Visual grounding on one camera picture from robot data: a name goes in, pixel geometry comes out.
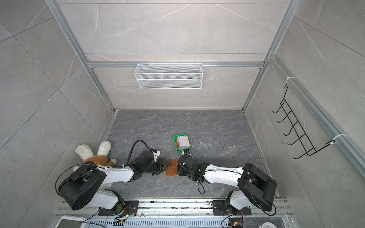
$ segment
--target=wire basket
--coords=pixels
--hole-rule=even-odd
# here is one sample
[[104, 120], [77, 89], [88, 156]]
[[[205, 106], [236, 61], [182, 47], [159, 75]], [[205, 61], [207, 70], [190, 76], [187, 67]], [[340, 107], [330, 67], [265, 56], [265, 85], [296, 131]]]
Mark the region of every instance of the wire basket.
[[141, 63], [134, 72], [141, 89], [201, 89], [199, 63]]

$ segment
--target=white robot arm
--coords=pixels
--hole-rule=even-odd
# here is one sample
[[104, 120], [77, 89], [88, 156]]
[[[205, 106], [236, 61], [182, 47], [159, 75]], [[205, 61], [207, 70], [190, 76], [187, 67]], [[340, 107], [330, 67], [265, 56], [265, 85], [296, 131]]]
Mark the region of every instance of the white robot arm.
[[[158, 175], [171, 164], [157, 158], [159, 151], [144, 151], [139, 158], [125, 167], [103, 167], [93, 162], [81, 166], [58, 187], [61, 195], [73, 210], [84, 206], [103, 207], [110, 213], [118, 215], [123, 204], [122, 197], [114, 191], [98, 189], [101, 184], [112, 182], [135, 181], [143, 173]], [[225, 208], [231, 214], [238, 214], [247, 206], [257, 206], [263, 211], [271, 211], [276, 182], [252, 164], [244, 167], [226, 168], [208, 163], [198, 164], [189, 153], [184, 153], [178, 160], [178, 175], [202, 183], [223, 183], [238, 187], [227, 196]]]

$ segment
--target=wall hook rack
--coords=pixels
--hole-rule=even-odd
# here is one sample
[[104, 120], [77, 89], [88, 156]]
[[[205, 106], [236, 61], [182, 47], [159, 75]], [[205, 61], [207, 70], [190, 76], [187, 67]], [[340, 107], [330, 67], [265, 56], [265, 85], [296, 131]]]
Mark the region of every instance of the wall hook rack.
[[[308, 135], [307, 135], [307, 133], [306, 133], [306, 131], [304, 130], [304, 128], [302, 127], [302, 125], [300, 124], [300, 122], [299, 122], [299, 120], [298, 120], [298, 118], [296, 117], [296, 115], [295, 115], [295, 113], [293, 112], [293, 110], [292, 110], [292, 108], [290, 107], [290, 105], [288, 104], [288, 102], [285, 100], [285, 95], [287, 94], [287, 91], [288, 91], [288, 84], [286, 84], [285, 86], [284, 86], [284, 89], [286, 88], [286, 90], [285, 90], [285, 94], [284, 94], [284, 97], [283, 97], [283, 99], [281, 100], [281, 102], [280, 102], [280, 108], [276, 111], [276, 112], [273, 112], [273, 113], [277, 113], [280, 109], [283, 109], [283, 111], [285, 112], [285, 114], [286, 114], [286, 116], [284, 117], [284, 119], [282, 119], [281, 121], [277, 121], [278, 123], [281, 123], [281, 122], [283, 122], [286, 118], [288, 118], [288, 120], [289, 120], [289, 122], [290, 122], [290, 124], [292, 125], [292, 127], [290, 128], [290, 131], [289, 131], [289, 133], [288, 134], [284, 134], [283, 133], [283, 135], [285, 135], [285, 136], [288, 136], [291, 132], [292, 132], [292, 130], [294, 129], [294, 131], [295, 131], [295, 133], [296, 133], [296, 135], [297, 135], [297, 137], [298, 137], [298, 139], [297, 140], [295, 140], [293, 143], [291, 143], [291, 144], [288, 144], [287, 143], [287, 145], [293, 145], [294, 143], [296, 143], [297, 141], [300, 141], [300, 143], [301, 143], [301, 145], [303, 146], [303, 149], [305, 150], [305, 153], [304, 154], [302, 154], [301, 156], [299, 156], [298, 158], [301, 158], [301, 157], [303, 157], [304, 155], [307, 155], [308, 157], [309, 156], [312, 156], [312, 155], [314, 155], [315, 153], [317, 153], [318, 151], [320, 151], [320, 150], [322, 150], [323, 148], [326, 148], [327, 146], [329, 146], [329, 145], [331, 145], [331, 144], [333, 144], [333, 142], [335, 142], [335, 140], [331, 140], [331, 141], [329, 141], [329, 142], [327, 142], [327, 143], [325, 143], [325, 146], [323, 146], [321, 149], [319, 149], [319, 150], [316, 150], [316, 148], [314, 148], [314, 146], [313, 146], [313, 144], [312, 144], [312, 142], [311, 142], [311, 140], [310, 140], [310, 138], [308, 137]], [[289, 107], [289, 109], [290, 109], [290, 111], [289, 112], [287, 112], [285, 109], [284, 109], [284, 107], [283, 107], [283, 105], [284, 104], [286, 104], [288, 107]], [[291, 119], [289, 118], [289, 114], [290, 113], [292, 113], [293, 115], [294, 115], [294, 117], [295, 117], [295, 121], [291, 121]], [[299, 134], [298, 134], [298, 132], [297, 132], [297, 130], [295, 129], [295, 125], [297, 125], [297, 124], [299, 124], [299, 126], [301, 127], [301, 129], [303, 130], [303, 132], [304, 132], [304, 134], [302, 135], [302, 136], [299, 136]], [[301, 141], [301, 138], [302, 137], [307, 137], [307, 139], [308, 139], [308, 141], [309, 141], [309, 143], [311, 144], [311, 146], [312, 146], [312, 148], [310, 149], [310, 150], [308, 150], [307, 151], [307, 149], [304, 147], [304, 144], [303, 144], [303, 142]]]

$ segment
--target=stuffed toy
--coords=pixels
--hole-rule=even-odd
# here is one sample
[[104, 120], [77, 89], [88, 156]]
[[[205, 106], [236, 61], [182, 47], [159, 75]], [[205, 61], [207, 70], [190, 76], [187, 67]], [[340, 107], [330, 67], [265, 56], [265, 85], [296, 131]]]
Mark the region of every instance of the stuffed toy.
[[[94, 156], [90, 147], [85, 144], [78, 145], [75, 149], [75, 152], [81, 157], [84, 163], [92, 161], [96, 165], [100, 166], [114, 166], [116, 165], [116, 159], [111, 159], [108, 162], [108, 153], [111, 148], [112, 144], [109, 141], [104, 141], [100, 144], [96, 156]], [[72, 170], [75, 172], [79, 167], [80, 166], [75, 166]]]

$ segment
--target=green tray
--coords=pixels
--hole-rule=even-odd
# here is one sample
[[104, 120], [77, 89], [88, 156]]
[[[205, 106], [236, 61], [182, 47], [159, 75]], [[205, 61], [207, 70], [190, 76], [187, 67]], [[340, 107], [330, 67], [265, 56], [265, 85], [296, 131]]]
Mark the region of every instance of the green tray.
[[176, 139], [177, 139], [177, 137], [182, 136], [182, 135], [186, 135], [186, 136], [188, 136], [187, 134], [181, 134], [181, 135], [175, 135], [175, 136], [174, 136], [175, 149], [176, 149], [176, 151], [177, 151], [177, 152], [179, 152], [179, 153], [183, 152], [184, 150], [177, 150]]

